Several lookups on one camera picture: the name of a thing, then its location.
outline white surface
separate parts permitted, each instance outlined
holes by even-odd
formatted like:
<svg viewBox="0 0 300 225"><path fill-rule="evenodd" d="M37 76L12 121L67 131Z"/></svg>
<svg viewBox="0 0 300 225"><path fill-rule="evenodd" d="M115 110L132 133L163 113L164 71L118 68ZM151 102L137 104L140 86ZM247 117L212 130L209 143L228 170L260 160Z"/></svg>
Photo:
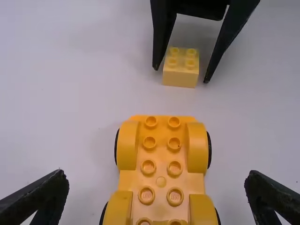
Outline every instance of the white surface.
<svg viewBox="0 0 300 225"><path fill-rule="evenodd" d="M61 168L70 192L60 224L96 225L118 184L120 123L193 115L212 138L205 180L222 224L254 225L251 169L300 192L299 10L262 2L211 82L185 89L162 86L151 67L148 0L2 0L0 199ZM199 48L204 73L221 24L179 15L170 43Z"/></svg>

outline yellow duplo car base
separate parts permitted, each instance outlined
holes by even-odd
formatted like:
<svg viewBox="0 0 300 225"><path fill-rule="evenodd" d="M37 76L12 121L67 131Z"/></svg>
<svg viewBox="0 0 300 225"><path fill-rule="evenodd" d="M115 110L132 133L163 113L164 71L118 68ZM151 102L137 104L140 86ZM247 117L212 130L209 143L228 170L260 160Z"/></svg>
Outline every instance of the yellow duplo car base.
<svg viewBox="0 0 300 225"><path fill-rule="evenodd" d="M204 188L210 137L194 117L131 117L117 132L115 158L119 186L103 225L220 225Z"/></svg>

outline toy car wheel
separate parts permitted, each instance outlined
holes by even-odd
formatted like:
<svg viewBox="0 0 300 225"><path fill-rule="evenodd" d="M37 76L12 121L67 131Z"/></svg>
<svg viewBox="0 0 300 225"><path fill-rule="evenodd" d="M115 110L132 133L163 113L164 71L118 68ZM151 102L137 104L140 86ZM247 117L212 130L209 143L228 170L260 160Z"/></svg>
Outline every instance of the toy car wheel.
<svg viewBox="0 0 300 225"><path fill-rule="evenodd" d="M216 208L215 208L215 211L216 211L216 215L217 215L217 224L221 225L221 220L220 220L220 217L219 217L219 214L218 214L218 211Z"/></svg>
<svg viewBox="0 0 300 225"><path fill-rule="evenodd" d="M104 215L105 215L105 211L106 211L107 204L108 204L108 202L105 204L105 206L104 206L104 208L103 208L103 210L102 210L99 225L102 225L102 224L103 224L103 220L104 220Z"/></svg>
<svg viewBox="0 0 300 225"><path fill-rule="evenodd" d="M208 132L207 133L207 141L208 141L208 165L207 168L210 167L211 164L211 140L210 140L210 134Z"/></svg>
<svg viewBox="0 0 300 225"><path fill-rule="evenodd" d="M118 129L117 134L116 134L116 139L114 140L114 161L115 161L116 165L117 165L117 144L118 144L119 131L120 131L120 129Z"/></svg>

